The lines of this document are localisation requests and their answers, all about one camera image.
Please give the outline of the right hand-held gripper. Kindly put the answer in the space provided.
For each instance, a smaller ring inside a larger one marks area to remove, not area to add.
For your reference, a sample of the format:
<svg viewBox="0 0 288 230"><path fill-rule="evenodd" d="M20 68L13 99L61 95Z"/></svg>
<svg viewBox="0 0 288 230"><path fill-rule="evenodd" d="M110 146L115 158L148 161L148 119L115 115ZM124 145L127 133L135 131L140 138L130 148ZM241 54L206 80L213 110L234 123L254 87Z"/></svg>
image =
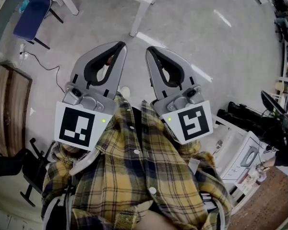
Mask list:
<svg viewBox="0 0 288 230"><path fill-rule="evenodd" d="M200 85L195 84L190 63L157 46L147 48L145 59L157 99L151 106L173 139L184 145L212 134L210 102L203 99Z"/></svg>

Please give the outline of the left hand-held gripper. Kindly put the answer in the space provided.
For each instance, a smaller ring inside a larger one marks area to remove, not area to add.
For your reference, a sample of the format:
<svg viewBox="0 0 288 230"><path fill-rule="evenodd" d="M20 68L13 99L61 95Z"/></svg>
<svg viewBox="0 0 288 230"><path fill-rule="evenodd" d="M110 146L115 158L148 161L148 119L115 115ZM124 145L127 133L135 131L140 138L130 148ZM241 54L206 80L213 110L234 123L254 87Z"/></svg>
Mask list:
<svg viewBox="0 0 288 230"><path fill-rule="evenodd" d="M54 139L92 151L118 109L115 98L127 46L122 41L99 45L82 55L70 83L57 102Z"/></svg>

